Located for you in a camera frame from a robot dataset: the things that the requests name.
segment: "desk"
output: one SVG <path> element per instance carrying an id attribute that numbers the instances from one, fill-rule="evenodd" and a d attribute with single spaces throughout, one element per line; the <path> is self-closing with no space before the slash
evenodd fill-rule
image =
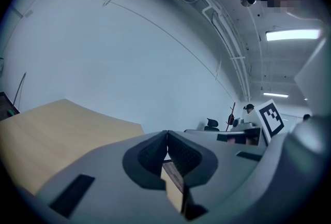
<path id="1" fill-rule="evenodd" d="M 135 124 L 63 99 L 0 122 L 0 156 L 12 180 L 32 194 L 94 148 L 143 135 Z"/>

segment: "person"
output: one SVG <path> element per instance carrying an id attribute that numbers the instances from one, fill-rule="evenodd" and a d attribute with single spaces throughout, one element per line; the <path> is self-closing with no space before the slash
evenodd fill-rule
<path id="1" fill-rule="evenodd" d="M 304 115 L 304 121 L 307 121 L 307 120 L 310 119 L 310 118 L 311 118 L 310 114 L 305 114 L 305 115 Z"/>
<path id="2" fill-rule="evenodd" d="M 247 106 L 246 106 L 246 111 L 247 113 L 249 114 L 251 111 L 253 111 L 254 109 L 254 105 L 252 105 L 251 103 L 249 103 Z"/>

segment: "pipe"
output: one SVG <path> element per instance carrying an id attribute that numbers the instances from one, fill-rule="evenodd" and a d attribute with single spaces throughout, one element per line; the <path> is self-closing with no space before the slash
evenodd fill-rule
<path id="1" fill-rule="evenodd" d="M 229 21 L 229 25 L 231 26 L 231 27 L 230 27 L 230 28 L 231 28 L 231 31 L 232 31 L 233 34 L 235 34 L 236 39 L 241 39 L 241 38 L 240 38 L 240 35 L 238 34 L 238 32 L 236 31 L 236 29 L 235 29 L 235 27 L 234 27 L 234 23 L 233 23 L 231 17 L 229 16 L 227 10 L 224 9 L 224 7 L 223 7 L 223 6 L 222 6 L 217 0 L 216 0 L 214 3 L 215 3 L 215 5 L 217 6 L 217 8 L 220 10 L 220 12 L 222 12 L 222 13 L 225 14 L 224 17 L 228 17 L 228 19 L 230 20 L 230 21 Z"/>
<path id="2" fill-rule="evenodd" d="M 238 55 L 239 55 L 239 56 L 243 56 L 243 55 L 242 55 L 242 52 L 241 52 L 241 50 L 240 50 L 240 48 L 239 48 L 238 42 L 237 42 L 237 40 L 235 39 L 233 33 L 231 32 L 231 29 L 230 29 L 228 23 L 226 22 L 226 20 L 224 19 L 224 17 L 223 17 L 222 15 L 219 14 L 219 15 L 218 15 L 218 18 L 220 19 L 222 25 L 225 27 L 225 30 L 226 30 L 226 31 L 228 32 L 228 34 L 230 35 L 231 41 L 233 42 L 234 47 L 235 47 L 235 49 L 236 49 Z M 248 97 L 250 97 L 250 90 L 249 90 L 249 82 L 248 82 L 248 76 L 247 76 L 246 65 L 245 65 L 245 63 L 244 63 L 244 61 L 243 61 L 242 59 L 240 60 L 240 62 L 241 62 L 241 65 L 242 65 L 242 67 L 243 67 L 243 69 L 244 69 L 244 75 L 245 75 L 245 80 L 246 80 L 246 85 L 247 85 L 247 95 L 248 95 Z"/>
<path id="3" fill-rule="evenodd" d="M 253 25 L 254 25 L 254 29 L 255 29 L 255 32 L 256 32 L 256 35 L 257 35 L 257 40 L 258 40 L 259 49 L 260 49 L 260 57 L 261 57 L 261 81 L 263 81 L 263 59 L 262 59 L 262 48 L 261 48 L 261 43 L 260 43 L 260 36 L 259 36 L 259 33 L 258 33 L 257 26 L 255 24 L 253 14 L 252 14 L 252 12 L 249 8 L 247 8 L 247 10 L 249 12 L 249 15 L 251 16 L 251 19 L 252 19 L 252 22 L 253 22 Z"/>
<path id="4" fill-rule="evenodd" d="M 219 36 L 223 40 L 224 45 L 227 47 L 228 53 L 230 55 L 230 59 L 233 58 L 234 57 L 234 53 L 233 53 L 233 50 L 231 48 L 231 44 L 228 42 L 228 40 L 226 38 L 223 38 L 222 37 L 222 34 L 225 35 L 223 29 L 219 25 L 215 24 L 213 21 L 212 21 L 212 25 L 216 28 L 217 33 L 219 34 Z M 246 90 L 246 87 L 244 85 L 244 78 L 243 78 L 242 70 L 241 70 L 241 68 L 240 68 L 237 60 L 232 59 L 231 61 L 232 61 L 233 65 L 234 65 L 234 68 L 235 68 L 235 70 L 237 72 L 239 83 L 240 83 L 240 85 L 241 85 L 241 87 L 243 89 L 243 93 L 244 93 L 244 96 L 246 98 L 247 97 L 247 90 Z"/>
<path id="5" fill-rule="evenodd" d="M 212 24 L 212 26 L 215 28 L 217 34 L 219 35 L 219 37 L 221 38 L 223 44 L 225 45 L 225 48 L 227 49 L 227 52 L 229 53 L 230 57 L 232 57 L 231 52 L 230 52 L 230 50 L 229 50 L 229 47 L 228 47 L 227 44 L 225 43 L 225 41 L 224 41 L 222 35 L 219 33 L 219 31 L 217 30 L 217 28 L 215 27 L 215 25 L 213 24 L 213 22 L 210 20 L 210 18 L 209 18 L 208 15 L 206 14 L 206 12 L 207 12 L 209 9 L 212 9 L 212 6 L 211 6 L 211 5 L 208 5 L 206 8 L 204 8 L 204 9 L 202 10 L 202 15 L 204 15 L 204 16 L 206 17 L 206 19 L 207 19 L 207 20 Z M 233 63 L 234 69 L 235 69 L 235 71 L 236 71 L 236 73 L 237 73 L 237 77 L 238 77 L 238 79 L 239 79 L 239 83 L 240 83 L 240 85 L 241 85 L 241 87 L 242 87 L 242 89 L 243 89 L 244 96 L 245 96 L 245 98 L 246 98 L 246 94 L 245 94 L 245 91 L 244 91 L 244 86 L 242 85 L 242 80 L 241 80 L 240 77 L 239 77 L 238 69 L 237 69 L 236 63 L 235 63 L 234 61 L 232 61 L 232 63 Z"/>
<path id="6" fill-rule="evenodd" d="M 228 42 L 227 39 L 224 39 L 224 38 L 222 37 L 222 34 L 224 34 L 223 29 L 222 29 L 220 26 L 219 26 L 219 27 L 216 27 L 216 25 L 213 23 L 213 21 L 210 20 L 209 17 L 205 14 L 205 12 L 206 12 L 208 9 L 210 9 L 211 7 L 213 7 L 213 9 L 216 11 L 216 13 L 218 13 L 218 16 L 219 16 L 219 12 L 220 12 L 219 8 L 218 8 L 218 7 L 217 7 L 217 6 L 216 6 L 211 0 L 205 0 L 205 1 L 208 3 L 209 6 L 203 9 L 202 14 L 203 14 L 203 15 L 209 20 L 209 22 L 215 27 L 215 29 L 216 29 L 216 31 L 218 32 L 219 36 L 221 37 L 221 39 L 222 39 L 224 45 L 229 49 L 229 50 L 228 50 L 228 53 L 229 53 L 230 57 L 235 57 L 235 55 L 233 54 L 233 51 L 232 51 L 232 48 L 231 48 L 230 43 Z M 233 41 L 234 36 L 233 36 L 233 34 L 232 34 L 232 31 L 229 30 L 229 29 L 230 29 L 229 26 L 228 26 L 228 29 L 227 29 L 227 28 L 225 28 L 225 29 L 228 31 L 228 34 L 230 35 L 230 37 L 232 36 L 231 39 L 232 39 L 232 41 Z M 236 48 L 236 50 L 237 50 L 239 56 L 242 56 L 238 44 L 237 44 L 237 47 L 238 47 L 238 48 Z M 250 98 L 249 83 L 248 83 L 247 71 L 246 71 L 245 63 L 242 61 L 242 66 L 243 66 L 243 70 L 244 70 L 245 77 L 246 77 L 246 78 L 245 78 L 245 79 L 246 79 L 246 86 L 244 85 L 243 74 L 242 74 L 241 68 L 239 67 L 239 65 L 238 65 L 238 63 L 237 63 L 237 60 L 233 59 L 232 62 L 234 63 L 234 67 L 235 67 L 235 70 L 236 70 L 236 72 L 237 72 L 237 75 L 239 74 L 239 75 L 238 75 L 238 79 L 239 79 L 240 85 L 242 86 L 242 89 L 243 89 L 243 92 L 244 92 L 245 99 L 246 99 L 247 97 Z"/>
<path id="7" fill-rule="evenodd" d="M 243 59 L 243 58 L 246 58 L 245 56 L 238 56 L 238 57 L 232 57 L 230 59 Z"/>

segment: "ceiling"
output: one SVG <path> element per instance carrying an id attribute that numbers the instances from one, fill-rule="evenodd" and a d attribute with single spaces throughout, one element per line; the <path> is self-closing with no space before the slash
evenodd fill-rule
<path id="1" fill-rule="evenodd" d="M 294 18 L 279 9 L 267 8 L 263 2 L 244 7 L 240 0 L 218 1 L 227 10 L 241 37 L 247 70 L 251 78 L 251 100 L 262 99 L 262 92 L 272 92 L 288 94 L 288 98 L 279 98 L 284 103 L 306 105 L 301 91 L 294 82 L 294 77 L 314 51 L 318 40 L 268 42 L 265 33 L 280 29 L 322 28 L 323 23 L 318 20 Z M 251 10 L 261 40 L 257 37 L 248 8 Z"/>

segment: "black panel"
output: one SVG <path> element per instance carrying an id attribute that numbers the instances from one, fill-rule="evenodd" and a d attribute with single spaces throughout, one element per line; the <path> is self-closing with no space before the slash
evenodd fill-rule
<path id="1" fill-rule="evenodd" d="M 218 134 L 217 135 L 217 140 L 227 142 L 228 141 L 228 135 Z"/>
<path id="2" fill-rule="evenodd" d="M 248 152 L 239 152 L 239 153 L 237 153 L 237 156 L 243 157 L 243 158 L 249 159 L 249 160 L 255 160 L 255 161 L 260 161 L 262 159 L 262 155 L 252 154 L 252 153 L 248 153 Z"/>
<path id="3" fill-rule="evenodd" d="M 235 138 L 235 143 L 237 144 L 246 144 L 246 137 L 245 135 L 239 136 L 239 137 L 234 137 Z"/>
<path id="4" fill-rule="evenodd" d="M 94 179 L 94 177 L 80 174 L 50 205 L 50 208 L 60 215 L 69 218 Z"/>
<path id="5" fill-rule="evenodd" d="M 206 184 L 218 166 L 213 152 L 173 131 L 168 131 L 168 153 L 189 188 Z"/>
<path id="6" fill-rule="evenodd" d="M 247 138 L 257 138 L 260 136 L 261 128 L 260 127 L 249 128 L 249 129 L 245 129 L 244 132 Z"/>
<path id="7" fill-rule="evenodd" d="M 126 174 L 139 186 L 146 189 L 165 190 L 161 170 L 167 154 L 167 131 L 130 148 L 123 157 Z"/>

